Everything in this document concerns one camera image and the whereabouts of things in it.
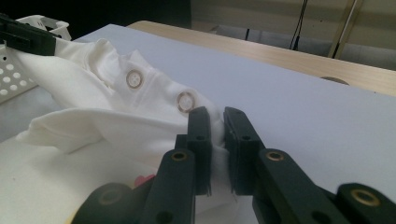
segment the cord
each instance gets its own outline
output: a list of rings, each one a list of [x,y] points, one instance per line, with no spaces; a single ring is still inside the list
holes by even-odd
[[[301,12],[300,12],[300,18],[298,20],[297,27],[294,31],[293,38],[291,39],[289,49],[291,49],[291,46],[293,44],[294,38],[295,38],[295,36],[297,34],[297,30],[298,30],[298,34],[297,34],[297,37],[296,37],[296,40],[295,40],[294,46],[293,46],[293,50],[298,50],[298,42],[300,40],[300,33],[301,33],[301,28],[303,27],[303,18],[304,18],[304,13],[305,13],[305,8],[306,8],[307,3],[308,3],[308,0],[304,0],[303,7],[301,8]]]

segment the black backdrop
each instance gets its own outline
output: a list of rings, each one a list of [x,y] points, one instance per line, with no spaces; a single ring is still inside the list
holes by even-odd
[[[13,20],[41,15],[66,21],[72,39],[109,23],[125,26],[136,21],[156,21],[191,28],[190,0],[44,0],[29,3],[6,0],[0,4],[0,13]]]

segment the fabric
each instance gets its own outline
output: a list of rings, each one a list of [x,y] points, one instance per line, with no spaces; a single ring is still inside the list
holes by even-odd
[[[17,136],[26,144],[71,153],[106,141],[114,153],[142,164],[146,175],[152,175],[163,154],[174,148],[177,134],[187,133],[188,112],[205,106],[214,147],[212,196],[197,197],[196,223],[230,223],[236,216],[238,202],[231,193],[220,112],[201,93],[152,67],[138,50],[119,55],[105,39],[94,43],[57,39],[55,56],[15,49],[7,53],[64,108],[33,119]]]

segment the white button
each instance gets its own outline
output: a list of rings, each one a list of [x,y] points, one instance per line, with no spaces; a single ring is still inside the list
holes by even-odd
[[[194,96],[187,92],[183,91],[178,97],[177,97],[177,108],[183,113],[189,113],[192,111],[195,107],[195,99]]]
[[[143,83],[143,76],[139,71],[132,70],[126,76],[126,83],[132,89],[139,88]]]

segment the perforated basket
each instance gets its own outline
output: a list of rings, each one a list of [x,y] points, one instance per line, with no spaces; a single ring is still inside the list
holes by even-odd
[[[65,40],[71,39],[67,31],[69,26],[67,22],[40,15],[20,18],[17,21],[49,31]],[[29,78],[28,74],[22,73],[21,69],[12,62],[12,58],[8,57],[5,46],[0,45],[0,104],[35,86],[37,84]]]

